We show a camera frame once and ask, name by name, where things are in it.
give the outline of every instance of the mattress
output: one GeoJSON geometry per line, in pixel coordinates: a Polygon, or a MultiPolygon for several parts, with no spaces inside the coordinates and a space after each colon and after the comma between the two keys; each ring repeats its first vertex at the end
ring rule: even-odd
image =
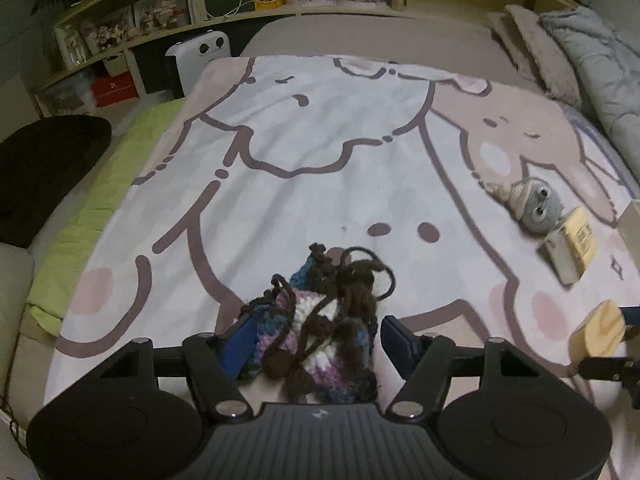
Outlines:
{"type": "Polygon", "coordinates": [[[291,16],[265,25],[242,53],[247,57],[277,54],[347,54],[415,63],[544,92],[518,74],[489,28],[442,16],[291,16]]]}

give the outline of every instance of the pink and white blanket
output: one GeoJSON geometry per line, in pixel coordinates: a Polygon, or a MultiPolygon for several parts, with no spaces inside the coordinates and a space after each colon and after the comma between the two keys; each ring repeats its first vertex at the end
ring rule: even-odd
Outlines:
{"type": "MultiPolygon", "coordinates": [[[[629,199],[594,139],[524,90],[353,57],[214,61],[95,247],[46,398],[132,338],[174,346],[223,331],[313,242],[333,254],[366,246],[394,270],[380,319],[393,314],[466,345],[503,336],[566,377],[567,339],[587,313],[640,298],[615,229],[629,199]],[[479,186],[528,175],[547,180],[566,208],[589,212],[599,250],[571,288],[538,253],[541,241],[479,186]]],[[[380,345],[374,358],[385,406],[402,381],[380,345]]],[[[614,428],[603,478],[636,477],[640,417],[627,413],[628,396],[574,382],[614,428]]],[[[265,388],[250,394],[255,404],[277,394],[265,388]]]]}

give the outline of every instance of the multicolor yarn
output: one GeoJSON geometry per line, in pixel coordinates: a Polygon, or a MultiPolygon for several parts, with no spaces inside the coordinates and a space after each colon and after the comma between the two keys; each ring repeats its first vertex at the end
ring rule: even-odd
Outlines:
{"type": "Polygon", "coordinates": [[[245,306],[257,320],[258,343],[241,377],[265,372],[286,378],[290,402],[315,393],[321,402],[369,402],[377,397],[372,370],[373,341],[378,328],[377,302],[372,295],[372,271],[393,274],[377,256],[338,266],[313,244],[300,270],[286,282],[274,275],[273,289],[245,306]]]}

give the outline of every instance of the gray comforter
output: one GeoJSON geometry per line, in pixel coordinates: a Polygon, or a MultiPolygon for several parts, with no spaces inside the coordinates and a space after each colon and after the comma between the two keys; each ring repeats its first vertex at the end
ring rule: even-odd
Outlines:
{"type": "Polygon", "coordinates": [[[640,180],[640,47],[585,7],[540,20],[574,64],[604,133],[640,180]]]}

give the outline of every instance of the red box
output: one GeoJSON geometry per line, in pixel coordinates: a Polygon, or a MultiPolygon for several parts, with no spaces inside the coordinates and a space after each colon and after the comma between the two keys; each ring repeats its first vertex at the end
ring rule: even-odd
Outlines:
{"type": "Polygon", "coordinates": [[[115,77],[97,77],[91,83],[91,92],[94,93],[99,108],[138,97],[131,72],[115,77]]]}

